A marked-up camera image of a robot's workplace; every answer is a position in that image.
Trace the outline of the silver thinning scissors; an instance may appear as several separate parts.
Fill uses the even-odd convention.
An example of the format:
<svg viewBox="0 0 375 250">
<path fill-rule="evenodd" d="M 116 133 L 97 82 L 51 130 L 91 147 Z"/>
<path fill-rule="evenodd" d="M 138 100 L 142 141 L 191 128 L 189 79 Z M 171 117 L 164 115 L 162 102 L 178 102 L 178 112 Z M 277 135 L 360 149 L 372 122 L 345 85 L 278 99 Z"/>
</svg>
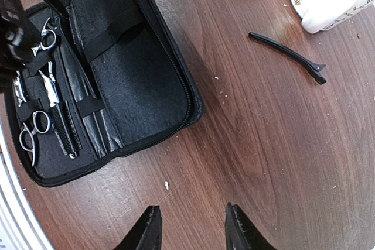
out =
<svg viewBox="0 0 375 250">
<path fill-rule="evenodd" d="M 42 39 L 36 47 L 32 48 L 34 57 L 36 57 L 40 52 L 47 52 L 48 54 L 52 54 L 57 46 L 57 34 L 50 24 L 51 20 L 51 17 L 48 17 L 46 19 L 46 22 L 43 25 L 41 31 Z M 55 63 L 52 61 L 52 59 L 49 59 L 47 65 L 39 70 L 39 74 L 42 77 L 46 89 L 50 108 L 54 108 L 60 103 L 60 97 L 57 89 L 54 71 Z"/>
</svg>

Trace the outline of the black zippered tool case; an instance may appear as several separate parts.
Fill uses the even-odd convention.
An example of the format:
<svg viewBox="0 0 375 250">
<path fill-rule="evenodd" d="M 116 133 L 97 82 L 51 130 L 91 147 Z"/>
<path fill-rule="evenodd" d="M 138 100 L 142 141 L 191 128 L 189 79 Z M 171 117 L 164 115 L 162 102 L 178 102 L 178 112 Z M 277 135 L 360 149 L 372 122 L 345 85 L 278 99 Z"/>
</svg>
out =
<svg viewBox="0 0 375 250">
<path fill-rule="evenodd" d="M 47 3 L 26 10 L 41 33 L 48 17 L 57 34 L 52 52 L 32 54 L 22 72 L 26 105 L 17 106 L 12 86 L 5 93 L 11 135 L 29 177 L 56 187 L 170 138 L 199 120 L 203 101 L 180 50 L 154 0 L 61 0 L 68 18 Z M 70 159 L 54 129 L 39 70 L 55 63 L 60 103 L 78 148 Z M 36 135 L 39 160 L 19 144 L 22 122 L 32 112 L 52 118 L 51 130 Z"/>
</svg>

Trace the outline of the silver hair cutting scissors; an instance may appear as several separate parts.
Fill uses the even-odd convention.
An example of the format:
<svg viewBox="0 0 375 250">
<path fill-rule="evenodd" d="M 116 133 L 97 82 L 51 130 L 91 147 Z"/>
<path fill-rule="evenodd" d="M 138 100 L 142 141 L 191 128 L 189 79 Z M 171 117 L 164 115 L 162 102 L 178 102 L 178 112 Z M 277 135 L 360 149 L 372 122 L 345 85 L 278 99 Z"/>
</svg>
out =
<svg viewBox="0 0 375 250">
<path fill-rule="evenodd" d="M 20 108 L 28 103 L 25 94 L 25 86 L 23 83 L 22 74 L 17 71 L 17 76 L 13 81 L 17 106 Z M 39 160 L 39 145 L 36 135 L 43 135 L 48 133 L 52 128 L 52 118 L 50 115 L 42 110 L 32 112 L 32 126 L 29 126 L 26 121 L 22 122 L 23 129 L 19 134 L 19 144 L 21 148 L 29 152 L 32 156 L 32 167 L 35 167 Z"/>
</svg>

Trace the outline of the black hair clip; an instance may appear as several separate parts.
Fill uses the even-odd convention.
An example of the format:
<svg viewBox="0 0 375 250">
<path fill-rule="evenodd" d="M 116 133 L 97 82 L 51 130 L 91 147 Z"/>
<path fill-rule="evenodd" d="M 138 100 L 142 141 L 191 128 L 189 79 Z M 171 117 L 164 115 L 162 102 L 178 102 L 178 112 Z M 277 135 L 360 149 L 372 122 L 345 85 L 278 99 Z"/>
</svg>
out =
<svg viewBox="0 0 375 250">
<path fill-rule="evenodd" d="M 285 54 L 287 57 L 295 60 L 299 63 L 305 70 L 314 78 L 314 80 L 319 84 L 323 85 L 327 82 L 326 78 L 321 75 L 321 71 L 326 67 L 325 64 L 316 64 L 307 59 L 306 57 L 298 54 L 296 51 L 286 47 L 285 45 L 276 42 L 269 37 L 260 35 L 258 33 L 250 32 L 248 34 L 249 38 L 262 42 L 268 46 L 273 47 L 274 49 L 278 50 L 279 52 Z"/>
</svg>

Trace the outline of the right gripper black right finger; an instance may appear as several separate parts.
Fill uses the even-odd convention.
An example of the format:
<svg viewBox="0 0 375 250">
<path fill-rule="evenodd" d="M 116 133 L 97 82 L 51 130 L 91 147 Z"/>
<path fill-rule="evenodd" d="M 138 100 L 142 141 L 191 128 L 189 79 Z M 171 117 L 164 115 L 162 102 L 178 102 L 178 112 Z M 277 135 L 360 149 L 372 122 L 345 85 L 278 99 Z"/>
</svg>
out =
<svg viewBox="0 0 375 250">
<path fill-rule="evenodd" d="M 226 205 L 226 249 L 275 250 L 263 237 L 238 204 Z"/>
</svg>

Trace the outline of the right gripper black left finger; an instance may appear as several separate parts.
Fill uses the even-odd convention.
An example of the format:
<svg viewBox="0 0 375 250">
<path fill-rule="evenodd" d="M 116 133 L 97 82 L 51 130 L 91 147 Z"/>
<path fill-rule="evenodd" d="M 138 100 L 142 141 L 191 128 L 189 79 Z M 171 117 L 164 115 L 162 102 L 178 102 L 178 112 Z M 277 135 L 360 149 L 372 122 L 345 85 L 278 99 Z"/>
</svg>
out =
<svg viewBox="0 0 375 250">
<path fill-rule="evenodd" d="M 147 207 L 128 234 L 114 249 L 162 249 L 162 214 L 160 206 Z"/>
</svg>

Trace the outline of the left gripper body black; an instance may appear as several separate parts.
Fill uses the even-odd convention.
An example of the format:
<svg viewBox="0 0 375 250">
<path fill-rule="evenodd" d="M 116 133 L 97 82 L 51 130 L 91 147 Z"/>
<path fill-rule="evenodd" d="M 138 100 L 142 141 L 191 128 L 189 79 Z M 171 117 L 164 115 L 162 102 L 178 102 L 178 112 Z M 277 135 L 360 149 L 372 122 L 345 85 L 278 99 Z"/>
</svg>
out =
<svg viewBox="0 0 375 250">
<path fill-rule="evenodd" d="M 67 19 L 61 0 L 44 0 L 60 17 Z M 1 0 L 1 86 L 9 86 L 17 72 L 32 60 L 31 48 L 42 39 L 26 16 L 21 0 Z"/>
</svg>

